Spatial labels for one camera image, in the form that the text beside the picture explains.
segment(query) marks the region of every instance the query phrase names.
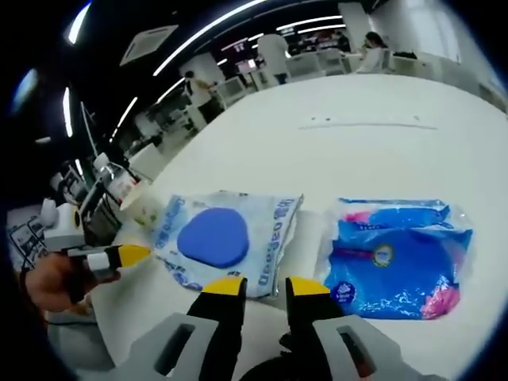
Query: desk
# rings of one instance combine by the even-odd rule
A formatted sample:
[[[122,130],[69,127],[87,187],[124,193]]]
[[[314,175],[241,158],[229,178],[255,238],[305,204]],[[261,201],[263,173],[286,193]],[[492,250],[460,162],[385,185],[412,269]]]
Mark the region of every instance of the desk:
[[[337,75],[242,99],[168,164],[153,190],[162,201],[171,193],[219,189],[303,193],[302,210],[312,213],[339,196],[461,205],[474,224],[475,247],[457,308],[436,321],[371,321],[400,344],[409,365],[455,379],[482,350],[506,305],[507,148],[505,114],[455,87],[395,75]],[[311,264],[318,243],[308,245],[315,245],[306,249]],[[307,266],[294,275],[312,273]],[[283,276],[292,271],[285,268]],[[172,311],[186,311],[194,298],[154,260],[132,272],[92,294],[116,364],[133,340]],[[252,342],[257,359],[276,352],[277,344],[261,345],[275,343],[284,330],[281,311],[250,302],[246,318],[243,350]],[[273,325],[260,323],[263,318]],[[253,353],[242,352],[240,368]]]

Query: wet wipes package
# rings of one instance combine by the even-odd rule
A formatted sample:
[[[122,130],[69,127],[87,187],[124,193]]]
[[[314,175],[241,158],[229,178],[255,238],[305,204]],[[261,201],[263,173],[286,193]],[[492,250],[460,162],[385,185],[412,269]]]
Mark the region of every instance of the wet wipes package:
[[[341,198],[329,213],[325,285],[347,314],[433,319],[460,300],[472,237],[459,208],[440,200]]]
[[[200,291],[223,276],[244,276],[248,297],[274,295],[302,200],[229,191],[175,195],[154,232],[153,250],[184,287]]]

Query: plastic bag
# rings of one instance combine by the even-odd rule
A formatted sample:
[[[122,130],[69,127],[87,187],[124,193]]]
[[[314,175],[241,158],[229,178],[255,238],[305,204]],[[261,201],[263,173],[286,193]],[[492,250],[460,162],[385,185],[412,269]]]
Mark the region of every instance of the plastic bag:
[[[346,314],[432,319],[459,302],[472,229],[458,208],[440,200],[341,198],[330,215],[335,232],[325,245],[324,284]]]
[[[295,215],[303,196],[265,196],[229,191],[193,196],[175,195],[167,205],[153,235],[153,251],[175,280],[186,288],[200,291],[204,285],[224,276],[248,279],[247,296],[260,298],[277,294],[280,260],[293,237]],[[213,267],[185,256],[179,248],[179,235],[203,211],[213,208],[235,210],[248,230],[248,251],[237,264]],[[230,231],[219,241],[229,244]]]

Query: blue packaging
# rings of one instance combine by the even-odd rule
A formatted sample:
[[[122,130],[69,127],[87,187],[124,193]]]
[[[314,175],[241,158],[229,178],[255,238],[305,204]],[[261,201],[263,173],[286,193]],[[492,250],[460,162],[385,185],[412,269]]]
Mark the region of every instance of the blue packaging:
[[[432,319],[458,303],[472,236],[464,214],[440,200],[338,202],[325,285],[346,314]]]

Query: ceiling vent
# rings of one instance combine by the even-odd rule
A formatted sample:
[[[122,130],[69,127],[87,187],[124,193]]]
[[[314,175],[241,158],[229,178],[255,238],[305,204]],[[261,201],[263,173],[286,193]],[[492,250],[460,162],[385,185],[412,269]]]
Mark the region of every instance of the ceiling vent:
[[[177,25],[169,25],[138,33],[125,51],[120,66],[154,52],[177,28]]]

